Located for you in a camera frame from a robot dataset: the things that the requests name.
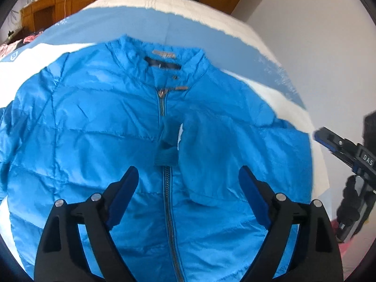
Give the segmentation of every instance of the jacket sleeve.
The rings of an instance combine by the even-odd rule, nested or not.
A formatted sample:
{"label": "jacket sleeve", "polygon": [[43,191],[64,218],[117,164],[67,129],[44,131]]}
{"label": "jacket sleeve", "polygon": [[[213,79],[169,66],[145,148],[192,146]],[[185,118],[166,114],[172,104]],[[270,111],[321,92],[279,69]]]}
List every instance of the jacket sleeve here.
{"label": "jacket sleeve", "polygon": [[12,160],[46,108],[59,83],[67,57],[68,53],[63,54],[31,76],[18,89],[14,100],[7,107],[0,108],[0,201],[7,195]]}

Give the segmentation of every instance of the bed sheet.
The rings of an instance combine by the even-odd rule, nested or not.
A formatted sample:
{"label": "bed sheet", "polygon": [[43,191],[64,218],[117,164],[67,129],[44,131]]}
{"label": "bed sheet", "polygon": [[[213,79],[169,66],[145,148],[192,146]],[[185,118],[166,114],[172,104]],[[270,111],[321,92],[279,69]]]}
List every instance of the bed sheet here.
{"label": "bed sheet", "polygon": [[[287,73],[250,26],[191,0],[97,0],[61,20],[32,43],[0,60],[0,107],[14,99],[30,76],[63,53],[124,34],[145,42],[204,49],[214,66],[244,81],[278,118],[308,133],[313,157],[312,199],[322,200],[331,215],[323,155],[312,140],[314,126]],[[0,207],[0,233],[17,256],[7,210],[5,199]]]}

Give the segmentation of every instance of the metal zipper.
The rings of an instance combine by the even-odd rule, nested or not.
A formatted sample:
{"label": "metal zipper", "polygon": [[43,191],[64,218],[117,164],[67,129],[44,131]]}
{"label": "metal zipper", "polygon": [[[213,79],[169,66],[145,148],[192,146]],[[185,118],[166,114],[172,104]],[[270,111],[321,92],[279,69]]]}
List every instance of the metal zipper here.
{"label": "metal zipper", "polygon": [[[187,90],[188,87],[176,87],[176,88],[164,88],[158,91],[158,98],[159,98],[159,107],[161,110],[161,116],[164,117],[166,114],[165,110],[165,98],[169,91],[184,91]],[[165,203],[165,215],[167,220],[167,232],[168,232],[168,242],[171,250],[172,256],[172,265],[174,267],[176,277],[178,282],[184,282],[184,277],[182,274],[182,270],[179,264],[179,257],[177,255],[176,246],[175,246],[175,234],[174,234],[174,227],[172,224],[172,213],[171,213],[171,205],[170,205],[170,195],[171,195],[171,169],[169,166],[163,167],[163,182],[164,182],[164,203]]]}

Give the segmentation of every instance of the blue jacket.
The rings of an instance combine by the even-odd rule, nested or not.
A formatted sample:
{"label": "blue jacket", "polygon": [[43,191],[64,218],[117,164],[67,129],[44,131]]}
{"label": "blue jacket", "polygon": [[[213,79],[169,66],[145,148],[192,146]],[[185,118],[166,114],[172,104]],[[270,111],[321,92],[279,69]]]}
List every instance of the blue jacket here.
{"label": "blue jacket", "polygon": [[[182,67],[149,67],[146,56]],[[311,199],[308,135],[200,49],[124,36],[64,54],[20,87],[0,120],[0,200],[8,196],[31,276],[54,201],[84,201],[131,165],[140,183],[111,235],[140,282],[241,279],[266,235],[238,183],[243,165],[275,192]],[[294,234],[279,273],[293,247]]]}

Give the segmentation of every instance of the metal bolt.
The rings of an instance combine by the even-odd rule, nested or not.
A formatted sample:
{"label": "metal bolt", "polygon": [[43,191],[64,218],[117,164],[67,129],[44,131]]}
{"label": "metal bolt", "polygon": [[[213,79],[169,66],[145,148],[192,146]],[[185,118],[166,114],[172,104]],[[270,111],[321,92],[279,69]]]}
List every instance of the metal bolt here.
{"label": "metal bolt", "polygon": [[63,204],[64,204],[64,200],[62,199],[58,199],[57,201],[55,201],[55,206],[58,208],[61,207]]}
{"label": "metal bolt", "polygon": [[94,193],[92,196],[91,196],[91,200],[92,201],[98,201],[102,198],[102,195],[100,195],[99,193]]}
{"label": "metal bolt", "polygon": [[278,193],[276,195],[276,198],[279,200],[279,201],[285,201],[286,200],[286,195],[285,194],[282,194],[282,193]]}
{"label": "metal bolt", "polygon": [[315,199],[315,200],[313,201],[313,204],[314,204],[315,207],[317,207],[317,208],[320,208],[320,207],[323,205],[323,203],[322,203],[321,201],[319,201],[318,199]]}

